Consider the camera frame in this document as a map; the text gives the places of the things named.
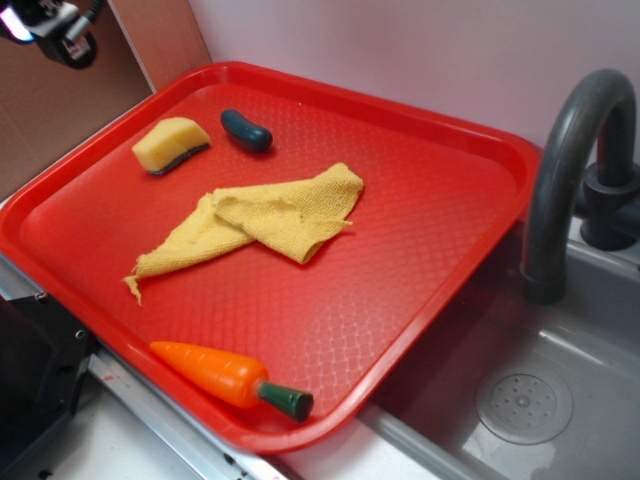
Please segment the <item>sink drain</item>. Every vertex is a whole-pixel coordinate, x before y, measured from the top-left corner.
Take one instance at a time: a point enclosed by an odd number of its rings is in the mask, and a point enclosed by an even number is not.
[[[534,445],[557,436],[573,411],[571,393],[555,373],[519,363],[487,377],[476,394],[482,423],[496,436]]]

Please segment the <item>red tray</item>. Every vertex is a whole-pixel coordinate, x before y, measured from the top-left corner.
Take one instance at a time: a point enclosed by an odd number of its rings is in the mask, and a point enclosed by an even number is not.
[[[234,108],[268,127],[266,155],[220,125]],[[211,148],[168,175],[131,146],[185,116]],[[365,188],[354,225],[306,265],[259,243],[143,280],[122,278],[217,187],[313,177],[345,162]],[[20,190],[0,211],[0,250],[203,424],[256,452],[307,445],[349,419],[525,208],[538,154],[512,135],[242,63],[191,72]],[[261,360],[314,394],[296,424],[230,407],[160,362],[153,340]]]

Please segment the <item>tray rim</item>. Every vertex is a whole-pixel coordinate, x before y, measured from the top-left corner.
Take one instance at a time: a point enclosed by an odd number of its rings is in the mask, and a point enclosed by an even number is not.
[[[98,162],[104,154],[110,152],[112,150],[110,145],[114,142],[118,142],[119,139],[130,138],[131,130],[126,128],[127,122],[137,121],[141,118],[155,119],[174,105],[175,102],[201,88],[211,86],[212,81],[242,84],[258,77],[267,77],[272,83],[279,82],[282,84],[282,82],[285,82],[291,85],[291,94],[300,95],[306,92],[307,95],[317,95],[319,93],[323,98],[331,100],[323,102],[322,105],[315,105],[316,108],[332,112],[337,111],[337,113],[345,115],[349,115],[350,112],[353,113],[353,109],[356,107],[358,109],[365,108],[368,115],[367,119],[371,119],[371,123],[374,124],[375,122],[388,121],[388,119],[383,119],[381,115],[391,111],[393,115],[402,120],[402,131],[404,133],[407,133],[405,129],[408,129],[409,133],[420,135],[420,126],[424,126],[426,122],[429,124],[429,128],[436,127],[437,129],[453,132],[454,135],[449,141],[453,142],[453,148],[458,150],[461,148],[459,148],[460,145],[455,145],[456,135],[460,139],[472,135],[482,148],[484,148],[483,145],[495,147],[495,145],[499,144],[505,150],[505,155],[515,154],[520,158],[518,164],[519,172],[508,168],[516,180],[517,195],[508,207],[497,216],[493,224],[493,230],[497,230],[496,227],[499,227],[501,234],[498,236],[493,231],[485,231],[479,237],[478,241],[451,272],[441,287],[425,302],[419,313],[407,323],[390,346],[357,381],[355,387],[343,401],[327,415],[319,420],[303,423],[285,433],[265,433],[247,429],[243,424],[234,421],[224,412],[212,412],[211,407],[206,409],[198,404],[195,412],[189,410],[208,428],[232,443],[258,453],[272,454],[298,449],[318,441],[355,415],[357,408],[373,393],[373,390],[384,376],[397,364],[429,324],[435,320],[437,314],[446,306],[447,301],[466,282],[493,247],[507,233],[512,224],[521,216],[533,189],[535,171],[539,162],[539,152],[533,145],[515,135],[447,115],[243,62],[214,63],[187,72],[177,78],[112,124],[97,132],[14,194],[5,206],[0,209],[0,251],[30,278],[63,303],[81,321],[85,321],[84,319],[104,319],[105,316],[110,317],[101,307],[90,299],[85,298],[73,285],[62,278],[57,278],[55,272],[36,259],[31,258],[28,252],[20,247],[19,227],[29,215],[32,208],[29,205],[43,203],[59,188],[73,181],[80,173]],[[262,84],[261,88],[254,88],[253,86],[251,88],[268,90],[268,84]],[[476,150],[473,153],[483,156]],[[503,163],[500,158],[496,159],[493,156],[487,156],[486,158]],[[463,278],[464,281],[462,283],[453,282],[451,281],[452,277]],[[105,330],[104,328],[101,329],[99,326],[95,328],[96,325],[93,325],[95,323],[94,320],[85,321],[85,323],[109,348],[113,349],[153,383],[157,383],[157,379],[163,376],[167,377],[166,367],[160,365],[158,359],[151,354],[146,345],[132,345],[132,342],[127,339],[128,330],[124,328],[123,324],[115,319],[110,319],[112,325],[109,328],[111,330],[106,332],[103,331]],[[187,397],[193,397],[194,394],[200,393],[196,387],[179,378],[177,374],[168,375],[167,378],[163,379],[163,382],[167,386],[173,387],[172,393],[167,393],[167,395],[170,395],[178,404],[183,406],[185,402],[186,404],[194,403],[192,399],[188,400]]]

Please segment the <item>faucet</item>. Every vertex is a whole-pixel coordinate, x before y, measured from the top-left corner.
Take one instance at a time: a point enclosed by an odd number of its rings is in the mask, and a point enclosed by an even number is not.
[[[565,294],[572,214],[584,219],[585,242],[601,250],[627,248],[640,238],[635,130],[633,85],[616,70],[588,75],[565,102],[545,147],[525,226],[521,272],[530,301],[549,305]],[[596,140],[596,162],[587,167]]]

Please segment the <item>sink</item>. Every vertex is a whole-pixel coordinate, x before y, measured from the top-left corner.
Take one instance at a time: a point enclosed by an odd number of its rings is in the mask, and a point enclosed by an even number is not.
[[[640,272],[570,241],[565,298],[534,306],[521,293],[522,231],[376,391],[379,414],[362,417],[442,478],[637,478]]]

